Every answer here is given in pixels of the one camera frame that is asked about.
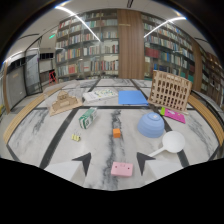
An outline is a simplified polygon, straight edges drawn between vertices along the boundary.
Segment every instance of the white ladle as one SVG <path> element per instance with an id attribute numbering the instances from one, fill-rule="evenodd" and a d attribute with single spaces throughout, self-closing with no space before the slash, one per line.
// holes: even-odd
<path id="1" fill-rule="evenodd" d="M 177 131 L 167 132 L 163 136 L 162 142 L 163 142 L 163 147 L 149 154 L 150 157 L 153 157 L 164 150 L 167 150 L 168 152 L 171 152 L 171 153 L 177 153 L 177 152 L 180 152 L 185 146 L 184 136 Z"/>

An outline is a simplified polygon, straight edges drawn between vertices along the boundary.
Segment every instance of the blue bowl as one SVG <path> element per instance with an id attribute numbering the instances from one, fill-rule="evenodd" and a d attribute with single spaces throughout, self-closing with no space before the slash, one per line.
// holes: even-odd
<path id="1" fill-rule="evenodd" d="M 148 138 L 158 138 L 163 134 L 164 121 L 157 113 L 145 114 L 138 122 L 138 130 Z"/>

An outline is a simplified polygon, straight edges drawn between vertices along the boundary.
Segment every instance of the orange cube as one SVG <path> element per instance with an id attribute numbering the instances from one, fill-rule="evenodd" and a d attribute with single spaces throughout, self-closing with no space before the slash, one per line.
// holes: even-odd
<path id="1" fill-rule="evenodd" d="M 113 136 L 114 138 L 120 138 L 121 137 L 121 131 L 119 128 L 113 129 Z"/>

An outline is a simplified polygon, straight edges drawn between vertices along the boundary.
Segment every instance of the pink tag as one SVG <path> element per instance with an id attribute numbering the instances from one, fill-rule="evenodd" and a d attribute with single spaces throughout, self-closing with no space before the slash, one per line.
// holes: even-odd
<path id="1" fill-rule="evenodd" d="M 112 176 L 130 177 L 132 176 L 133 164 L 113 162 L 111 169 Z"/>
<path id="2" fill-rule="evenodd" d="M 169 110 L 169 109 L 166 108 L 165 109 L 165 116 L 169 117 L 169 118 L 172 118 L 176 121 L 180 121 L 180 122 L 185 124 L 185 118 L 184 118 L 183 114 L 180 114 L 178 112 L 175 112 L 175 111 L 172 111 L 172 110 Z"/>

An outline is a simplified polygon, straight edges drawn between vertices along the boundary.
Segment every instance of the pink box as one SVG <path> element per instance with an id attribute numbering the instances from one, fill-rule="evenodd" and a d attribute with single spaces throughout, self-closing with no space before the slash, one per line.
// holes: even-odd
<path id="1" fill-rule="evenodd" d="M 111 169 L 112 176 L 130 177 L 132 176 L 133 164 L 113 162 Z"/>

